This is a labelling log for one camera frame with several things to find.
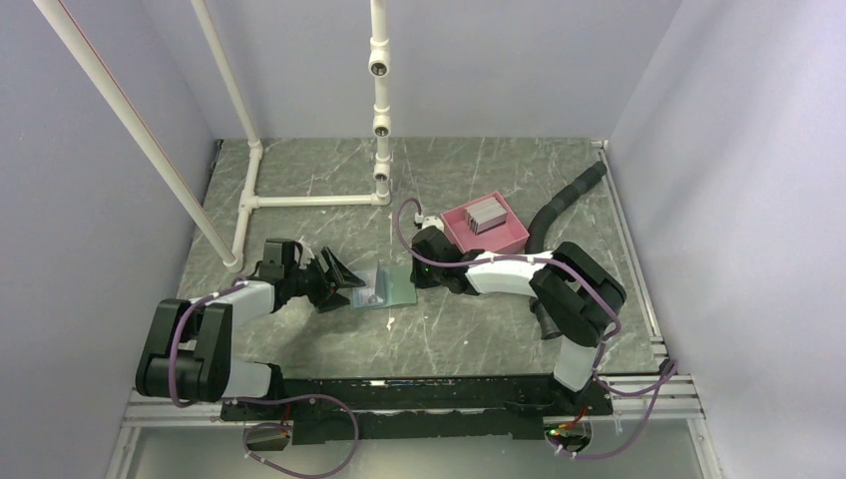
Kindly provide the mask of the green card holder wallet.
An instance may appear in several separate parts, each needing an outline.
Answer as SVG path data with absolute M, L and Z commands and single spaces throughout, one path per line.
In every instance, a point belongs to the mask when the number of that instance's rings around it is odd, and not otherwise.
M 364 281 L 352 289 L 353 308 L 376 309 L 417 303 L 417 289 L 411 280 L 410 264 L 383 265 L 357 270 Z

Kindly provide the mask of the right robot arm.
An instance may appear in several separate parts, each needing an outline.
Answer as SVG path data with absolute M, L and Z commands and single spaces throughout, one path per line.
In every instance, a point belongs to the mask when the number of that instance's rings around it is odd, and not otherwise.
M 411 279 L 418 288 L 443 286 L 456 294 L 504 293 L 532 298 L 562 335 L 553 370 L 550 400 L 573 414 L 589 398 L 587 385 L 605 344 L 622 326 L 619 312 L 627 294 L 622 285 L 580 246 L 564 241 L 556 249 L 503 254 L 482 249 L 462 252 L 435 227 L 412 240 Z

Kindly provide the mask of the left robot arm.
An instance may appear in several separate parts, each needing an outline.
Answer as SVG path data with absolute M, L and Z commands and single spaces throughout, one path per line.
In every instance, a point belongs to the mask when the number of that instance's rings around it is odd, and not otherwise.
M 271 239 L 253 274 L 198 298 L 162 300 L 137 368 L 136 390 L 177 407 L 247 397 L 247 406 L 260 418 L 278 416 L 287 393 L 272 382 L 277 369 L 235 359 L 234 328 L 277 312 L 296 297 L 307 298 L 318 312 L 332 311 L 349 305 L 344 290 L 366 284 L 330 248 L 311 258 L 304 253 L 298 241 Z

